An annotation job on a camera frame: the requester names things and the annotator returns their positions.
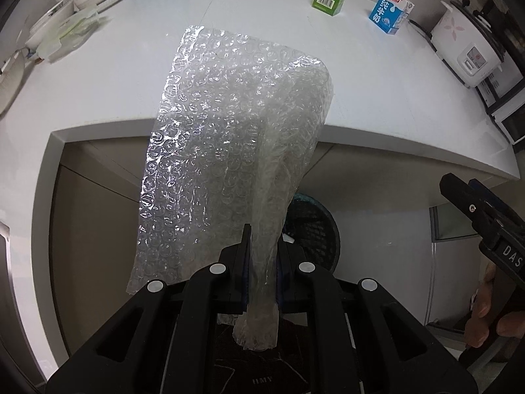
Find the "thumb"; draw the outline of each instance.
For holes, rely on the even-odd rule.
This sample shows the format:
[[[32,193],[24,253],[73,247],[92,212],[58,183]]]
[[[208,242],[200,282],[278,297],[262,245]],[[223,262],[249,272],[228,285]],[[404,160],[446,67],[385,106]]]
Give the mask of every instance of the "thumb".
[[[525,311],[516,311],[501,317],[496,331],[499,336],[521,339],[525,335]]]

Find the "white countertop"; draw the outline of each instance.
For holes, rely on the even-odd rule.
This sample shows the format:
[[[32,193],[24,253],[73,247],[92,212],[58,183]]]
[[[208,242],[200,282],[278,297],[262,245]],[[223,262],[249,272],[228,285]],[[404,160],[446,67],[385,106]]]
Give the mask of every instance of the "white countertop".
[[[66,359],[49,282],[49,211],[64,142],[149,135],[188,25],[246,33],[319,57],[334,83],[321,140],[393,150],[519,178],[512,147],[408,23],[395,36],[346,0],[123,0],[64,59],[37,65],[0,118],[0,221],[28,342],[49,377]]]

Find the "blue and white milk carton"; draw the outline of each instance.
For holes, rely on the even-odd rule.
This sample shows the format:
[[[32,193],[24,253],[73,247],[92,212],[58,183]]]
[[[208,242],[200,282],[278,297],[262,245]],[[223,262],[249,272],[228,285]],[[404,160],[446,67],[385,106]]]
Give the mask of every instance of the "blue and white milk carton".
[[[369,19],[387,34],[395,34],[414,8],[408,0],[378,0]]]

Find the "rice cooker handle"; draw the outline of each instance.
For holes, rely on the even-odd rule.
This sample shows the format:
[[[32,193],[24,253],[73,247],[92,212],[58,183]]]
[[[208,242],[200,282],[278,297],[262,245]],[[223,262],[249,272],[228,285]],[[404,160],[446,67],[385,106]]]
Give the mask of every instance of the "rice cooker handle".
[[[453,7],[450,4],[444,2],[443,0],[441,0],[441,4],[445,6],[447,10],[449,10],[451,13],[454,11]]]

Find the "silver screw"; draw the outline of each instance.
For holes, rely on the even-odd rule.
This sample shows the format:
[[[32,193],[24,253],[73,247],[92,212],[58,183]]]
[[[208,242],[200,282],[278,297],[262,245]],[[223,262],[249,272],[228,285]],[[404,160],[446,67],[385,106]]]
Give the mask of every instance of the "silver screw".
[[[369,292],[373,292],[377,289],[377,281],[372,280],[371,278],[367,278],[366,280],[363,280],[361,282],[361,285],[363,286],[363,289]]]
[[[311,273],[316,269],[316,266],[311,262],[301,262],[299,264],[299,270],[303,273]]]
[[[226,271],[226,266],[223,264],[213,264],[209,268],[209,272],[212,274],[222,274],[224,271]]]
[[[151,293],[160,292],[163,287],[164,287],[164,284],[162,284],[162,281],[159,281],[159,280],[153,280],[148,284],[148,290]]]

